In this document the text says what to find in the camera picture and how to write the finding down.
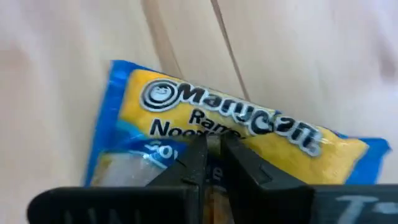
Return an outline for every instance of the yellow label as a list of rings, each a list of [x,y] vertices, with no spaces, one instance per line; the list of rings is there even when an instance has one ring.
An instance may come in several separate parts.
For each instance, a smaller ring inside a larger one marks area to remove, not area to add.
[[[119,118],[151,138],[232,132],[308,184],[343,184],[367,145],[178,78],[135,70]]]

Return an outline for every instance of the maruchan ramen noodles package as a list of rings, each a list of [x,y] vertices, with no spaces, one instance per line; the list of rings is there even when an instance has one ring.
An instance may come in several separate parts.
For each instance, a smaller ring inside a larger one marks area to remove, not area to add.
[[[185,150],[186,138],[227,132],[308,184],[373,184],[389,150],[383,139],[344,136],[116,60],[99,113],[85,184],[145,185]]]

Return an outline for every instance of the wooden surface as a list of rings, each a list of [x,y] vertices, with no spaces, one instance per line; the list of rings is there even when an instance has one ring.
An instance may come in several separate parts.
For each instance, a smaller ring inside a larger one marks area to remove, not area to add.
[[[0,0],[0,223],[79,185],[109,60],[398,148],[391,0]],[[398,152],[381,182],[398,182]]]

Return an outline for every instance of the wooden table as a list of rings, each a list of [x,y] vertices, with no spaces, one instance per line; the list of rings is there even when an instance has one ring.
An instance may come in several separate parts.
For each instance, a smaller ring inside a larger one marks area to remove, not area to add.
[[[79,185],[109,60],[398,147],[398,3],[0,0],[0,223]],[[390,153],[381,182],[398,182]]]

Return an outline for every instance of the black plastic jaw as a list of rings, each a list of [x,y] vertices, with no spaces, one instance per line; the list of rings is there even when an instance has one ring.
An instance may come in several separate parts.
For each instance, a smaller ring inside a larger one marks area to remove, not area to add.
[[[397,185],[307,185],[232,136],[221,156],[236,224],[398,223]]]
[[[235,223],[308,223],[313,189],[223,136],[221,156]]]
[[[147,187],[64,187],[31,201],[30,224],[201,224],[207,158],[199,137]]]

